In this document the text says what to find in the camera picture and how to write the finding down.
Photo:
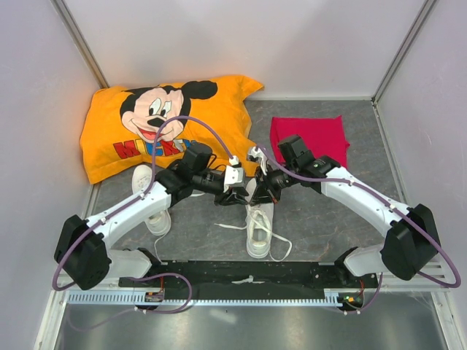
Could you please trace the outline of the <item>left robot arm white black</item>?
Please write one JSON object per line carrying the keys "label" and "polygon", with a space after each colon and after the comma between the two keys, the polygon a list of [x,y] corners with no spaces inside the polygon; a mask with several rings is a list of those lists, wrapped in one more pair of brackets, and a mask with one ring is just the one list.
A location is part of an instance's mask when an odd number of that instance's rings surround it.
{"label": "left robot arm white black", "polygon": [[134,227],[190,197],[194,190],[213,194],[222,206],[246,204],[246,174],[233,158],[224,172],[210,170],[212,149],[191,145],[182,158],[151,174],[152,184],[110,209],[87,219],[77,215],[63,224],[54,258],[59,268],[82,290],[105,279],[136,279],[145,287],[158,283],[160,269],[144,249],[114,250],[113,245]]}

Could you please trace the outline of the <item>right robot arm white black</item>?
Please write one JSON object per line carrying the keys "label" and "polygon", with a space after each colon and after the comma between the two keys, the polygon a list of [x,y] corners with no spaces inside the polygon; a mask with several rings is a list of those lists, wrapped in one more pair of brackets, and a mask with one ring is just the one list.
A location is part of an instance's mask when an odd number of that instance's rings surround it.
{"label": "right robot arm white black", "polygon": [[258,189],[272,202],[283,189],[300,184],[338,201],[362,217],[383,237],[382,244],[354,247],[336,261],[334,278],[351,287],[361,276],[391,273],[409,281],[437,254],[439,236],[433,214],[419,204],[413,208],[389,198],[355,178],[344,166],[327,155],[315,157],[298,135],[279,144],[284,164],[272,169],[263,149],[251,147],[248,160],[259,163]]}

